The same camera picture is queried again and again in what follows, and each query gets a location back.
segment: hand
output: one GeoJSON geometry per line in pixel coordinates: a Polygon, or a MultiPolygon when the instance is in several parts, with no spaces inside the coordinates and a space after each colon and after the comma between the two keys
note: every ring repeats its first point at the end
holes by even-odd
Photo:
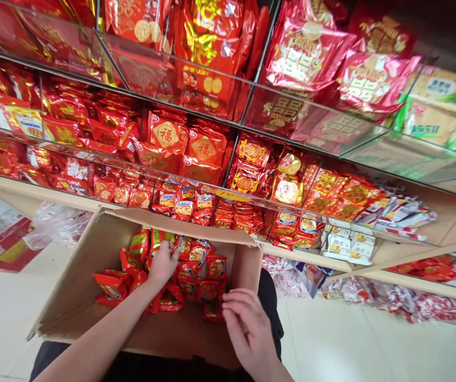
{"type": "Polygon", "coordinates": [[[223,317],[235,354],[255,381],[292,380],[277,357],[270,320],[252,290],[223,294],[223,317]]]}
{"type": "Polygon", "coordinates": [[[149,281],[155,281],[162,288],[175,272],[179,261],[180,248],[177,248],[172,255],[172,245],[168,241],[161,243],[161,248],[152,258],[152,267],[148,274],[149,281]]]}

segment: clear plastic bag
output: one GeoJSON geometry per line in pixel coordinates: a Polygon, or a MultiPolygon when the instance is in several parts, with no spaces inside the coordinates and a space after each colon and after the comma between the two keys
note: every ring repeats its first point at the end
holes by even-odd
{"type": "Polygon", "coordinates": [[[34,230],[23,240],[32,250],[46,248],[52,242],[74,247],[91,217],[91,212],[44,202],[32,220],[34,230]]]}

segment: cardboard box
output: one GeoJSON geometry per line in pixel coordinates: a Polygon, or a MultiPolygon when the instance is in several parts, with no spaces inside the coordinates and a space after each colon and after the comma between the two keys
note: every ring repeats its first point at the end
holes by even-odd
{"type": "MultiPolygon", "coordinates": [[[[210,240],[216,253],[227,257],[231,287],[258,290],[263,252],[246,232],[203,227],[142,209],[100,209],[83,233],[29,339],[38,333],[47,340],[70,343],[110,311],[94,302],[101,290],[93,274],[120,268],[120,249],[128,248],[142,224],[210,240]]],[[[226,325],[204,321],[203,305],[196,303],[187,303],[178,313],[142,317],[124,350],[178,359],[197,355],[228,369],[240,365],[226,325]]]]}

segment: tiled floor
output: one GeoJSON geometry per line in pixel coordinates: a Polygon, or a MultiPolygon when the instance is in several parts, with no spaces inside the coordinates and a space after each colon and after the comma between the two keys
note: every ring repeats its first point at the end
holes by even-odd
{"type": "MultiPolygon", "coordinates": [[[[52,246],[20,274],[0,273],[0,382],[28,380],[39,339],[26,342],[70,251],[52,246]]],[[[410,325],[373,308],[281,300],[283,363],[301,382],[451,382],[456,326],[410,325]]]]}

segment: cardboard box flap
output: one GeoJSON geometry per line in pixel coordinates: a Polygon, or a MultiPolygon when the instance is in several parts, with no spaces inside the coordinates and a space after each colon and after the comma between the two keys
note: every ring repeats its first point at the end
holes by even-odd
{"type": "Polygon", "coordinates": [[[250,247],[258,246],[258,243],[245,231],[205,227],[203,225],[172,219],[168,216],[158,215],[140,208],[105,210],[104,213],[138,224],[147,225],[158,230],[171,231],[179,235],[191,236],[193,238],[243,244],[250,247]]]}

